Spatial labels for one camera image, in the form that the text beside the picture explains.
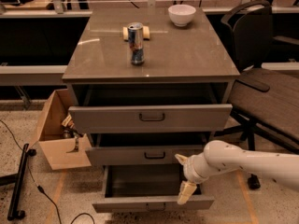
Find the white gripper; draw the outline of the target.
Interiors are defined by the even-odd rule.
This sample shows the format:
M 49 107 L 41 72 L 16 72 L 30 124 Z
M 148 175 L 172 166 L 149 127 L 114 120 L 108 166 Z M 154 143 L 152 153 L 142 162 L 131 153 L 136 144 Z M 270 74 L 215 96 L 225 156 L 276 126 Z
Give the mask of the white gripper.
M 185 204 L 195 193 L 197 186 L 208 180 L 207 162 L 203 154 L 190 157 L 176 154 L 175 158 L 183 165 L 183 173 L 188 181 L 183 181 L 178 194 L 178 204 Z

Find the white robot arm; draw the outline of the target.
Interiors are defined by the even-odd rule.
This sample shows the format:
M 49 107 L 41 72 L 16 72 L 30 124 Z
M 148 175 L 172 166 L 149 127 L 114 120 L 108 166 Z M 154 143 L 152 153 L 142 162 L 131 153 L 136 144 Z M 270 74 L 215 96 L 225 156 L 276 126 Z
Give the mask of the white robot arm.
M 185 204 L 198 184 L 211 176 L 242 170 L 261 178 L 299 190 L 299 156 L 274 152 L 250 151 L 221 140 L 208 142 L 200 154 L 190 157 L 176 154 L 186 181 L 180 185 L 178 204 Z

